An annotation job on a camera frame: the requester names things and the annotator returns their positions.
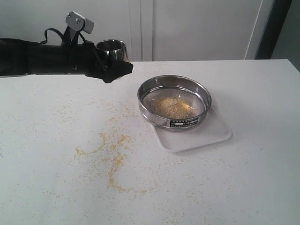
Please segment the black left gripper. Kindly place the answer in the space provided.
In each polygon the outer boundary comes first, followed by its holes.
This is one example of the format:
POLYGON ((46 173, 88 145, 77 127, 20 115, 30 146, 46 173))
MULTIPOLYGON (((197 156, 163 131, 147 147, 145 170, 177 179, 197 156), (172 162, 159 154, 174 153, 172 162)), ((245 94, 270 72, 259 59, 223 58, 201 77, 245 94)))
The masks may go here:
POLYGON ((60 66, 62 75, 85 75, 111 83, 133 71, 134 65, 126 61, 110 60, 105 65, 91 41, 85 41, 83 44, 62 41, 60 49, 63 53, 63 62, 60 66))

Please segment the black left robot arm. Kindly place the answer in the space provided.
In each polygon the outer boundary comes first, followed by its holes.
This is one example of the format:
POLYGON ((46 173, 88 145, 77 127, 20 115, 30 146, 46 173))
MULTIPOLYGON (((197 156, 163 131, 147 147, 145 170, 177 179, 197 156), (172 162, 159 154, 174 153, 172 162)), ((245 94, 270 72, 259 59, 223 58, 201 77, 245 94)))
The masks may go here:
POLYGON ((0 40, 0 75, 85 75, 105 83, 128 75, 133 64, 103 56, 93 42, 44 45, 19 39, 0 40))

